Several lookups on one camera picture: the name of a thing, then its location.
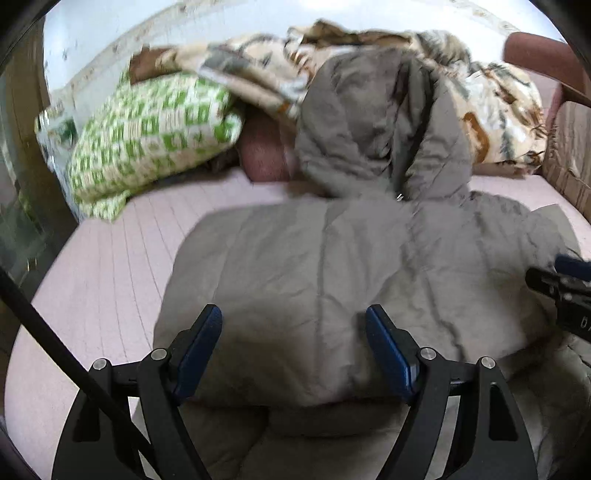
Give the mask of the grey-brown quilted hooded jacket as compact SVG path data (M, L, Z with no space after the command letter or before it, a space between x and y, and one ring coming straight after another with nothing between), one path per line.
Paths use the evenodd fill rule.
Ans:
M322 199L207 215L180 246L154 329L167 346L202 308L223 327L182 408L215 479L373 479L401 431L363 316L380 304L451 360L496 358L540 478L590 420L590 351L525 283L566 249L555 224L469 187L444 79L410 52L332 58L301 106L295 152Z

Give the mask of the pink quilted mattress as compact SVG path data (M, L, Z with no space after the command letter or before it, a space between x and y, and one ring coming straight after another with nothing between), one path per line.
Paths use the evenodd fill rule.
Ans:
M239 171L191 175L83 221L33 304L84 365L140 360L208 303L223 330L182 415L216 479L373 479L406 409L367 345L379 303L453 360L495 358L548 478L590 423L590 349L525 272L564 252L521 203L325 200Z

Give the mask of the striped floral sofa cushion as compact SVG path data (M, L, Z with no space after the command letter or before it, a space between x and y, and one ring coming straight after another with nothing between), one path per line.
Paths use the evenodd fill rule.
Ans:
M543 162L543 177L590 221L590 108L565 102L554 119Z

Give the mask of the beige leaf-print blanket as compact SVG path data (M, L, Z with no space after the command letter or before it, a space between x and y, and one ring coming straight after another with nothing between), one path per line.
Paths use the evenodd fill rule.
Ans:
M477 173L531 173L544 160L548 133L531 77L506 62L473 59L446 31L355 31L318 20L283 36L144 46L128 67L133 85L173 73L211 80L284 124L297 123L311 89L351 84L363 105L387 94L399 102L431 100L441 89Z

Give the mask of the wooden stained-glass door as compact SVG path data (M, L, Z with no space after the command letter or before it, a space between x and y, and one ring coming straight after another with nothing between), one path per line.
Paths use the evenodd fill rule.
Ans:
M34 132L49 106L43 26L20 39L1 73L1 267L28 297L77 226Z

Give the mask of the dark red headboard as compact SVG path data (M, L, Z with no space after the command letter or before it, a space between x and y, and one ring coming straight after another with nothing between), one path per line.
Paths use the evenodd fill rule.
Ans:
M516 32L504 44L503 60L531 74L550 129L565 102L590 106L590 78L567 43Z

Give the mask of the dark red bolster pillow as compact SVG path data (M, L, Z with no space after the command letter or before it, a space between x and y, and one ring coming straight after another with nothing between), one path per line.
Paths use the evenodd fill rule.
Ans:
M297 177L294 130L256 111L245 121L236 149L252 183L288 182Z

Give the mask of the green checkered pillow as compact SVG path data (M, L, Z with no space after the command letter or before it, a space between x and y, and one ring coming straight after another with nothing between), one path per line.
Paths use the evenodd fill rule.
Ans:
M85 217L115 220L152 183L235 146L243 115L221 85L176 73L124 82L86 122L67 165Z

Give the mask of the floral fabric by door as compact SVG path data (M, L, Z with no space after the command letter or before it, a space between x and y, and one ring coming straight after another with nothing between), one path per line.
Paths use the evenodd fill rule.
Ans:
M50 105L35 119L34 133L48 168L64 168L77 143L77 129L71 112L62 101Z

